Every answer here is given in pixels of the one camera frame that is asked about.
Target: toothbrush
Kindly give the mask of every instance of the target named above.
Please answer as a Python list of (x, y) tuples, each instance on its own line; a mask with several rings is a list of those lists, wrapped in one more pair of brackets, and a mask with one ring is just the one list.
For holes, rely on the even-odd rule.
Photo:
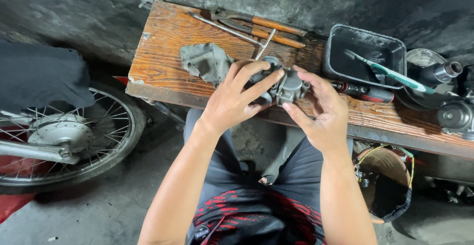
[(390, 78), (393, 78), (394, 80), (400, 82), (401, 84), (407, 86), (407, 87), (410, 87), (414, 90), (417, 90), (417, 91), (421, 91), (421, 92), (424, 92), (426, 94), (433, 94), (435, 93), (435, 90), (428, 87), (428, 86), (425, 86), (409, 77), (406, 77), (406, 76), (403, 76), (402, 74), (400, 73), (397, 73), (393, 70), (390, 70), (388, 69), (387, 67), (384, 67), (384, 66), (381, 66), (375, 62), (372, 62), (370, 60), (367, 60), (365, 59), (364, 57), (354, 53), (353, 51), (350, 51), (350, 50), (344, 50), (344, 54), (346, 54), (347, 56), (349, 56), (351, 59), (359, 59), (361, 60), (362, 62), (365, 62), (366, 64), (370, 65), (370, 67), (372, 68), (372, 71), (375, 73), (375, 74), (378, 74), (378, 75), (386, 75)]

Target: black plastic container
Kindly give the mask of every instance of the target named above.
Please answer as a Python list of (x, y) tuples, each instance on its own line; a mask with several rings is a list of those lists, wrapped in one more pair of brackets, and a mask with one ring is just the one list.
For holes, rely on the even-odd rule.
[(406, 76), (407, 48), (399, 39), (336, 24), (325, 45), (322, 71), (327, 78), (338, 81), (395, 90), (403, 88), (394, 79), (376, 76), (368, 64), (344, 54), (345, 49)]

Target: screwdriver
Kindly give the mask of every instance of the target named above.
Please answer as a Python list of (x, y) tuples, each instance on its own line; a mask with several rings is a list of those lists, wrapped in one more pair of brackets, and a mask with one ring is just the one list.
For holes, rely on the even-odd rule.
[(355, 95), (364, 101), (391, 103), (394, 100), (394, 94), (392, 92), (374, 87), (360, 86), (337, 81), (331, 82), (331, 85), (338, 93)]

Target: red and black shirt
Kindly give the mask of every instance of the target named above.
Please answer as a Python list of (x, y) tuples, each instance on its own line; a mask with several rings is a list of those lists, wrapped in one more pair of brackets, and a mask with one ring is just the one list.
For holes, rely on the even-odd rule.
[(200, 207), (190, 245), (325, 245), (321, 215), (271, 189), (239, 188)]

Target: wheel hub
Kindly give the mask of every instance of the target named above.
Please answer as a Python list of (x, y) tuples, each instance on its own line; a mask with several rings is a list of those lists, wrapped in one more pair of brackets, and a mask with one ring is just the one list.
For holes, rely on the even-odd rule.
[(61, 145), (69, 143), (71, 152), (79, 152), (93, 140), (87, 119), (79, 115), (55, 114), (33, 122), (37, 128), (28, 138), (28, 143), (38, 145)]

